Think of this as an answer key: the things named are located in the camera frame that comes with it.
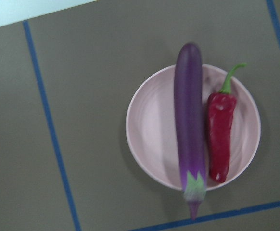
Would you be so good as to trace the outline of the purple eggplant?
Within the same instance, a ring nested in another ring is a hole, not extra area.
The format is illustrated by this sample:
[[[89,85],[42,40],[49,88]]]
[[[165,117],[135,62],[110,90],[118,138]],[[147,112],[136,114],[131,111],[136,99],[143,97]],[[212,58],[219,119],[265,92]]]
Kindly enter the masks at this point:
[[[200,49],[187,43],[181,48],[175,67],[174,113],[181,186],[193,220],[207,187],[202,81]]]

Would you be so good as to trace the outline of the red chili pepper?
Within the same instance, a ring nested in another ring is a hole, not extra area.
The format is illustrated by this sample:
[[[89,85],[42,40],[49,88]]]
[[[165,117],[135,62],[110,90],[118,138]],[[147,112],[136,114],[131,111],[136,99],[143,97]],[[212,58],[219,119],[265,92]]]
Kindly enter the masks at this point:
[[[237,69],[246,66],[247,63],[235,65],[227,73],[221,89],[211,93],[207,101],[209,176],[218,183],[226,181],[231,156],[231,128],[237,104],[231,91],[231,78]]]

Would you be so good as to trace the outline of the pink plate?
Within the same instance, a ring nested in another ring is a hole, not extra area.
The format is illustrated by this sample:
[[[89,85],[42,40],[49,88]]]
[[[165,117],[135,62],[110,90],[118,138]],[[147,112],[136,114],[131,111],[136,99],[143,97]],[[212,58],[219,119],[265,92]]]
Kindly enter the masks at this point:
[[[137,89],[127,110],[126,137],[134,159],[146,174],[168,188],[181,190],[174,121],[174,71],[174,65],[159,70]],[[260,115],[253,97],[234,77],[231,88],[237,105],[226,184],[247,169],[261,137]]]

